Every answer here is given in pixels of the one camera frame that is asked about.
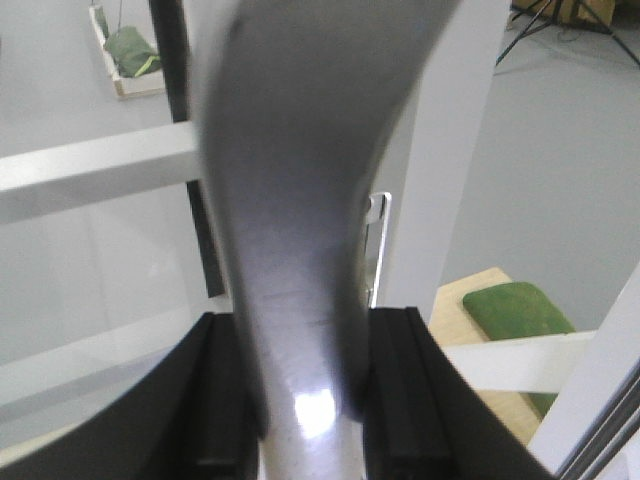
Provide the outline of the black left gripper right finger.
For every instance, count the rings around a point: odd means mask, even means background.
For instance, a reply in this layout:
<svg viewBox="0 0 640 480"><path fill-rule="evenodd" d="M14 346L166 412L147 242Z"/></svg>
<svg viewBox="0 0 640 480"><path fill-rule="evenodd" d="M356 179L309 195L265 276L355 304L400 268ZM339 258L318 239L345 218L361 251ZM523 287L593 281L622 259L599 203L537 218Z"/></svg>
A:
<svg viewBox="0 0 640 480"><path fill-rule="evenodd" d="M369 325L367 478L551 478L458 373L416 308L373 309Z"/></svg>

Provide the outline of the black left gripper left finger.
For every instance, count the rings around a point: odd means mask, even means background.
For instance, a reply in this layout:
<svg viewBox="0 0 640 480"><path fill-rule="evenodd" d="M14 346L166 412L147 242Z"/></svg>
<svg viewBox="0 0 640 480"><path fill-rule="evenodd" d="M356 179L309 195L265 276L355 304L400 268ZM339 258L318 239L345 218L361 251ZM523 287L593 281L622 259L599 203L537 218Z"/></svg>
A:
<svg viewBox="0 0 640 480"><path fill-rule="evenodd" d="M255 479L258 434L234 320L204 314L107 408L4 479Z"/></svg>

